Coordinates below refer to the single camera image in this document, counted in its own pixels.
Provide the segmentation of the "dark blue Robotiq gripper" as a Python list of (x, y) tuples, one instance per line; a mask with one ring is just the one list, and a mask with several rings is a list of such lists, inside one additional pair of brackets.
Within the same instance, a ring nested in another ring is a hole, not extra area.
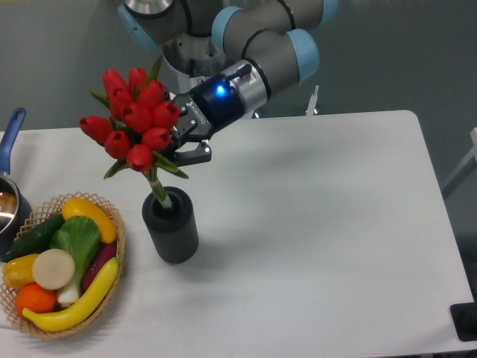
[(208, 163), (212, 160), (209, 140), (212, 135), (245, 114), (245, 105), (239, 91), (233, 86), (236, 75), (215, 75), (186, 93), (174, 97), (180, 117), (172, 138), (175, 145), (199, 142), (191, 151), (173, 154), (176, 166)]

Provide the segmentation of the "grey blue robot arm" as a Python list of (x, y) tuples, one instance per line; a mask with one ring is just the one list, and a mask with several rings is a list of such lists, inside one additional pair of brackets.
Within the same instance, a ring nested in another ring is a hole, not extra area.
[(310, 30), (337, 1), (123, 1), (119, 18), (136, 43), (160, 48), (176, 75), (180, 108), (165, 155), (177, 166), (211, 159), (211, 137), (249, 117), (320, 65)]

